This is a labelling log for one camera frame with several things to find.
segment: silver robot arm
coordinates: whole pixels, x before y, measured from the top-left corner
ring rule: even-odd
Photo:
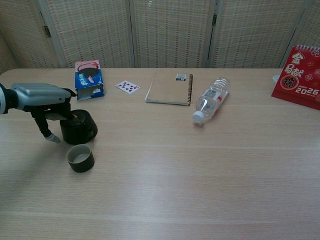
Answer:
[[[11,89],[0,84],[0,114],[15,108],[30,112],[46,140],[59,143],[48,128],[47,118],[56,114],[62,119],[73,119],[70,100],[76,94],[68,88],[47,83],[14,83]]]

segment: white bottle cap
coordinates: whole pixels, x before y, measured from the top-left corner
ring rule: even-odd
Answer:
[[[205,121],[205,115],[202,111],[196,111],[192,117],[194,122],[197,124],[202,124]]]

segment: black mug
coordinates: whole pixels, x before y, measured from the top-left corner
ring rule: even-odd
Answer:
[[[60,127],[63,139],[71,145],[85,144],[95,138],[98,128],[95,121],[86,110],[71,111],[78,120],[61,120]]]

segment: black paper cup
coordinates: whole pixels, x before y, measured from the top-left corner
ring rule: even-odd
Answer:
[[[72,147],[66,154],[71,168],[77,173],[83,173],[91,169],[95,164],[94,155],[85,144]]]
[[[90,113],[82,109],[71,112],[77,116],[78,121],[74,119],[60,121],[63,140],[68,144],[78,145],[86,144],[95,138],[98,128]]]

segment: label sticker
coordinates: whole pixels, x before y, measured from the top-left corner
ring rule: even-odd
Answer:
[[[219,100],[219,101],[221,101],[221,97],[219,97],[219,96],[220,96],[220,93],[217,92],[217,91],[215,91],[215,90],[212,90],[212,89],[208,89],[207,91],[205,91],[205,92],[203,93],[203,96],[209,97],[209,98],[211,98],[211,99],[213,99],[213,100]]]
[[[183,81],[183,82],[185,82],[186,79],[187,79],[187,74],[184,74],[184,73],[178,73],[175,78],[176,81]]]

